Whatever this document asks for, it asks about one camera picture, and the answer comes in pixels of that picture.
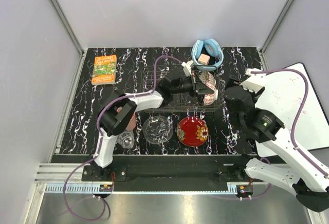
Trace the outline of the blue triangle patterned bowl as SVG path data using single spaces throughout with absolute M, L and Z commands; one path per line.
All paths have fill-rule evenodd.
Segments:
M 206 94 L 204 96 L 204 106 L 213 104 L 218 99 L 218 90 L 215 88 L 213 94 Z

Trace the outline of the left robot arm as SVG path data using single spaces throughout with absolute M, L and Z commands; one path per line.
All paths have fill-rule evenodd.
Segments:
M 136 94 L 114 91 L 97 116 L 98 143 L 93 158 L 88 161 L 93 167 L 93 175 L 101 181 L 110 177 L 109 165 L 113 162 L 115 144 L 134 113 L 167 106 L 175 94 L 183 93 L 189 93 L 192 97 L 218 97 L 218 90 L 209 83 L 203 83 L 198 76 L 176 79 L 164 77 L 152 90 Z

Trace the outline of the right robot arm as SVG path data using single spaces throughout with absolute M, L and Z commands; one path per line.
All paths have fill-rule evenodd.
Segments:
M 243 154 L 227 170 L 239 181 L 259 179 L 293 194 L 298 202 L 314 212 L 328 209 L 328 168 L 295 139 L 295 128 L 288 129 L 274 113 L 255 106 L 265 91 L 265 79 L 271 70 L 246 70 L 248 79 L 230 81 L 224 92 L 232 122 L 248 139 L 274 151 L 290 170 L 264 163 Z

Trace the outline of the red floral plate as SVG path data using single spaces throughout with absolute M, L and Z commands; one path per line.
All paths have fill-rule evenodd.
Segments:
M 189 147 L 203 145 L 209 138 L 206 122 L 198 117 L 186 117 L 176 127 L 179 141 Z

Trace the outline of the brown floral patterned bowl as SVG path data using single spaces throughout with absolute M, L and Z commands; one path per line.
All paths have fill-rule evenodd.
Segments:
M 216 79 L 208 71 L 201 71 L 201 72 L 199 72 L 198 77 L 199 77 L 200 81 L 202 83 L 204 83 L 204 84 L 211 84 L 213 86 L 216 85 Z

